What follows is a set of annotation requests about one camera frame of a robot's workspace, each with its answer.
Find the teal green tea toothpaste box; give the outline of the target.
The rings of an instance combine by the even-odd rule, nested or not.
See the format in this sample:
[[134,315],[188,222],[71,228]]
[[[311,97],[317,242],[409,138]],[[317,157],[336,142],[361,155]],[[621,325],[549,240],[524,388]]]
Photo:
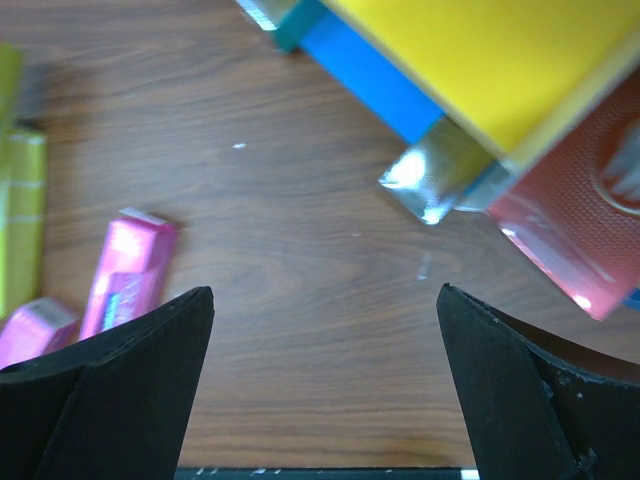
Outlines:
[[425,225],[452,210],[484,212],[512,175],[444,116],[379,178],[379,184]]

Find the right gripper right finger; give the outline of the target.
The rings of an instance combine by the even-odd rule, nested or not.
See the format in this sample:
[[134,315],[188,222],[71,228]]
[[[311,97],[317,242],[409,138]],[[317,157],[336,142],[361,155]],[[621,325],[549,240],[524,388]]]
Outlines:
[[636,479],[639,367],[445,284],[437,315],[483,479]]

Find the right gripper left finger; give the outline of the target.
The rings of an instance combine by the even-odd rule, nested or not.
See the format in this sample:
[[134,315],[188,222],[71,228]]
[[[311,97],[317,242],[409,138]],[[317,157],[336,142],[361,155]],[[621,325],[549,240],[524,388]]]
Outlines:
[[1,371],[4,479],[171,479],[214,318],[208,286]]

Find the red 3D toothpaste box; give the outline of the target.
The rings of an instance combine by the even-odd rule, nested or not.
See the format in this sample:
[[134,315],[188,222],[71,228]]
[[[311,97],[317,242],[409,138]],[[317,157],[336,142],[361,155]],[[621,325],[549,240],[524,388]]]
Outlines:
[[488,208],[591,318],[639,285],[639,73],[633,71]]

